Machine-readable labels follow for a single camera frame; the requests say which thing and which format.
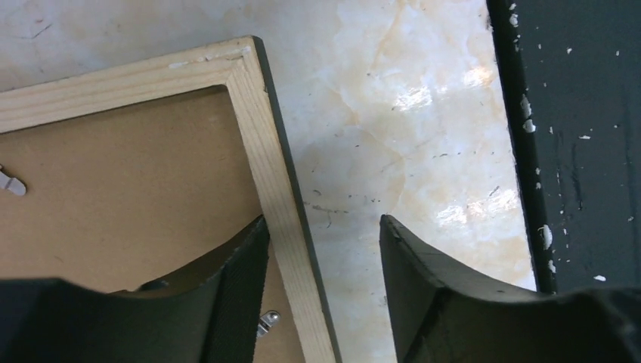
marble surface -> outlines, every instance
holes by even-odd
[[[391,362],[381,214],[535,288],[487,17],[483,0],[4,0],[0,90],[262,37],[342,357]]]

wood grain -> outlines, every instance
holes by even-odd
[[[302,223],[306,221],[298,214],[252,38],[1,93],[0,132],[214,85],[226,85],[231,97],[305,360],[334,362],[333,332],[326,323],[321,304],[324,296],[314,279],[305,241]]]

brown backing board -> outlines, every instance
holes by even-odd
[[[134,290],[261,214],[224,87],[3,134],[0,155],[29,187],[0,194],[10,211],[0,220],[3,278]],[[274,258],[263,306],[283,320],[258,340],[255,361],[303,361]]]

wooden frame edge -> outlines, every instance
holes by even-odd
[[[257,40],[232,39],[2,92],[0,134],[227,86],[305,360],[340,361],[305,214],[293,192],[297,185],[290,182],[280,146]]]

white speck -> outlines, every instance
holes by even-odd
[[[548,225],[543,225],[543,227],[539,228],[538,231],[543,238],[543,248],[548,250],[552,246],[552,230]]]
[[[509,23],[512,24],[515,28],[519,26],[519,15],[518,14],[512,14],[509,17]]]
[[[177,63],[172,63],[169,65],[169,68],[175,69],[175,68],[180,68],[186,64],[189,64],[189,62],[177,62]]]
[[[530,116],[532,116],[532,106],[526,95],[523,95],[523,98],[521,98],[521,108],[523,109],[523,116],[529,119]]]
[[[525,132],[528,134],[531,134],[532,132],[537,131],[537,126],[532,122],[531,119],[527,119],[525,123],[523,123],[523,129],[525,129]]]

